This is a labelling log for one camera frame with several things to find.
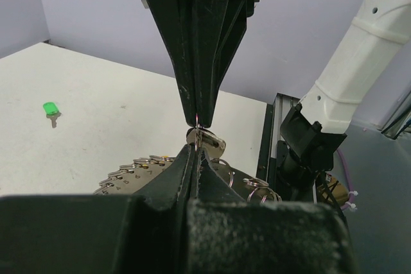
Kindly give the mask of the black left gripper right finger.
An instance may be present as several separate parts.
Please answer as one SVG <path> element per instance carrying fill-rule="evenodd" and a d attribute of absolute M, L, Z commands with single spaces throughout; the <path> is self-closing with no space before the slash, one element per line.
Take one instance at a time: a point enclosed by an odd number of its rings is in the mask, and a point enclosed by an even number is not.
<path fill-rule="evenodd" d="M 192 198 L 202 202 L 245 201 L 217 174 L 204 148 L 195 152 L 192 169 Z"/>

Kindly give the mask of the key with black tag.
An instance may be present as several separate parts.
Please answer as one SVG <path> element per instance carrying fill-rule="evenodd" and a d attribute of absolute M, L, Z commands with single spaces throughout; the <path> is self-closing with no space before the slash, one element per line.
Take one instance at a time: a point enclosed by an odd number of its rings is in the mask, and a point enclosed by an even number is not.
<path fill-rule="evenodd" d="M 220 158 L 226 149 L 226 142 L 209 130 L 201 128 L 199 132 L 201 146 L 207 150 L 209 157 Z M 196 129 L 190 128 L 186 134 L 186 142 L 188 144 L 194 143 L 195 138 Z"/>

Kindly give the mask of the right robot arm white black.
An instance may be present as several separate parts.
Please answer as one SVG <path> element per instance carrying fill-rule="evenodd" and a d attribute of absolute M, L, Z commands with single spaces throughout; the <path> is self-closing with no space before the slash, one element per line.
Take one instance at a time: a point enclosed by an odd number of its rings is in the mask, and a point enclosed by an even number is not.
<path fill-rule="evenodd" d="M 212 124 L 220 85 L 258 1 L 146 0 L 196 146 Z M 327 66 L 281 124 L 288 145 L 278 172 L 284 184 L 303 191 L 333 168 L 356 109 L 409 41 L 410 0 L 363 0 Z"/>

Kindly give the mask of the small metal keyring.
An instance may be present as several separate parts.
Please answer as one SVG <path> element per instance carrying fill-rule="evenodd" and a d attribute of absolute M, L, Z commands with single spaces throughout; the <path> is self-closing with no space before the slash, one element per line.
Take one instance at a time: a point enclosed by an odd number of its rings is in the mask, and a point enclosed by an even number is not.
<path fill-rule="evenodd" d="M 198 114 L 195 114 L 195 151 L 198 151 L 201 148 L 202 134 L 200 128 L 199 116 Z"/>

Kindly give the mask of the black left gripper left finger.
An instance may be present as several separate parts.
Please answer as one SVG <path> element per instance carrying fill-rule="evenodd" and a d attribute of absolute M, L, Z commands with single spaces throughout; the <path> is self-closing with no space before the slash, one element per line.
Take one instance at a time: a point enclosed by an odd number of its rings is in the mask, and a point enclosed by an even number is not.
<path fill-rule="evenodd" d="M 169 167 L 133 196 L 142 197 L 145 203 L 176 203 L 183 200 L 188 195 L 195 155 L 195 147 L 185 145 Z"/>

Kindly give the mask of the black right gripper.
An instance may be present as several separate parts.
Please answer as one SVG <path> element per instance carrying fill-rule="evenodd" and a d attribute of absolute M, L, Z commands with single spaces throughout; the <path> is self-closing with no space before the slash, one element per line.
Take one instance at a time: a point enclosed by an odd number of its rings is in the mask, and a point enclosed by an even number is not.
<path fill-rule="evenodd" d="M 259 0 L 141 0 L 170 57 L 188 125 L 213 122 L 219 88 Z M 195 8 L 195 82 L 191 14 Z"/>

